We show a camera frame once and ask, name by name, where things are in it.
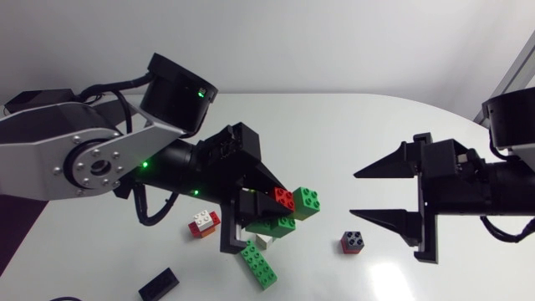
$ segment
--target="dark red lego brick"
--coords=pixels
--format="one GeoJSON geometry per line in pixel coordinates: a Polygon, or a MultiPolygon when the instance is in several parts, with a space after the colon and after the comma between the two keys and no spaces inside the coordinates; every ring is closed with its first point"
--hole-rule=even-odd
{"type": "Polygon", "coordinates": [[[201,236],[201,231],[199,231],[199,227],[195,224],[195,222],[190,222],[187,226],[190,228],[190,232],[193,237],[201,236]]]}
{"type": "Polygon", "coordinates": [[[342,252],[344,252],[344,254],[358,254],[360,253],[360,250],[358,249],[349,249],[346,245],[346,242],[347,240],[345,239],[345,237],[342,237],[342,239],[340,239],[340,243],[342,244],[342,252]]]}
{"type": "Polygon", "coordinates": [[[219,220],[219,217],[217,216],[216,212],[210,212],[210,217],[214,221],[214,226],[219,225],[221,221],[219,220]]]}
{"type": "Polygon", "coordinates": [[[286,208],[290,209],[292,212],[295,211],[295,203],[293,202],[292,192],[286,191],[282,188],[275,187],[271,197],[274,198],[275,201],[277,201],[277,203],[285,206],[286,208]]]}

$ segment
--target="screw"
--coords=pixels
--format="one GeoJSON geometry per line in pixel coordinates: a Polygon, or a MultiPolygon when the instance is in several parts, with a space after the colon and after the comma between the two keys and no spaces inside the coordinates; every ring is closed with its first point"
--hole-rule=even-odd
{"type": "Polygon", "coordinates": [[[73,137],[74,144],[80,144],[80,142],[82,142],[82,138],[80,138],[80,136],[76,135],[73,137]]]}
{"type": "Polygon", "coordinates": [[[59,176],[59,175],[61,175],[61,173],[62,173],[63,171],[61,170],[60,167],[54,167],[54,169],[53,169],[52,172],[53,172],[53,174],[54,174],[55,176],[59,176]]]}

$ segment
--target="black wire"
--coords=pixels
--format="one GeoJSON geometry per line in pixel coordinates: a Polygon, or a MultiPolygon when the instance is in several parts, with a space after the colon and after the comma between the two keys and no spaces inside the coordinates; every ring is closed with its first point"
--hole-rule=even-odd
{"type": "Polygon", "coordinates": [[[505,160],[505,161],[519,161],[520,160],[520,157],[519,156],[504,156],[502,154],[500,154],[500,152],[498,151],[498,149],[496,147],[494,147],[494,142],[492,141],[492,132],[489,131],[489,135],[490,135],[490,144],[489,144],[489,148],[491,149],[491,153],[493,155],[495,155],[496,157],[502,159],[502,160],[505,160]]]}
{"type": "Polygon", "coordinates": [[[92,105],[95,102],[101,100],[104,97],[104,93],[97,94],[93,100],[84,102],[86,105],[92,105]]]}
{"type": "Polygon", "coordinates": [[[481,221],[483,222],[483,225],[485,228],[491,233],[491,235],[494,236],[494,238],[502,241],[502,242],[520,242],[524,238],[526,238],[528,235],[535,232],[535,218],[533,218],[529,223],[524,227],[522,230],[522,233],[517,235],[512,235],[509,233],[504,232],[503,230],[499,229],[498,227],[494,226],[491,221],[488,220],[487,217],[480,217],[481,221]]]}
{"type": "Polygon", "coordinates": [[[117,96],[117,99],[119,99],[120,102],[120,106],[123,108],[123,113],[125,113],[126,121],[126,134],[129,134],[132,132],[132,114],[130,113],[130,105],[128,105],[125,96],[119,91],[113,90],[111,91],[111,93],[117,96]]]}
{"type": "Polygon", "coordinates": [[[171,207],[175,204],[178,193],[171,193],[169,199],[166,200],[166,204],[152,217],[147,216],[147,196],[145,191],[145,185],[137,184],[134,186],[134,200],[135,200],[135,212],[140,223],[145,226],[154,226],[160,222],[169,212],[171,207]]]}
{"type": "Polygon", "coordinates": [[[75,297],[59,297],[59,298],[52,299],[50,301],[82,301],[82,300],[75,298],[75,297]]]}
{"type": "Polygon", "coordinates": [[[152,73],[145,74],[141,76],[138,79],[132,79],[127,80],[124,82],[119,83],[112,83],[112,84],[94,84],[84,91],[82,93],[78,94],[77,101],[79,102],[85,102],[89,97],[97,94],[101,94],[104,92],[110,92],[112,90],[124,90],[124,89],[133,89],[140,87],[144,84],[148,84],[151,80],[153,80],[154,75],[152,73]]]}

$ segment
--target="white table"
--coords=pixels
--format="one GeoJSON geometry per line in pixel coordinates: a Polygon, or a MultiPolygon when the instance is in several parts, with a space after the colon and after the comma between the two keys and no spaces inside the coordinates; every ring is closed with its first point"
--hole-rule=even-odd
{"type": "MultiPolygon", "coordinates": [[[[197,139],[243,121],[261,137],[262,160],[288,188],[313,188],[322,211],[263,254],[278,281],[262,291],[240,255],[219,253],[220,229],[192,239],[187,223],[211,203],[180,196],[154,227],[132,200],[103,196],[50,202],[0,278],[1,300],[140,300],[138,289],[170,267],[181,283],[163,300],[531,300],[535,239],[499,242],[477,217],[440,217],[439,265],[418,263],[399,235],[349,214],[416,209],[415,180],[357,180],[353,173],[413,134],[455,138],[494,161],[487,131],[444,110],[370,94],[222,94],[197,139]],[[343,255],[359,230],[360,255],[343,255]]],[[[167,191],[149,190],[150,209],[167,191]]],[[[528,218],[496,217],[520,232],[528,218]]],[[[244,232],[244,237],[252,237],[244,232]]]]}

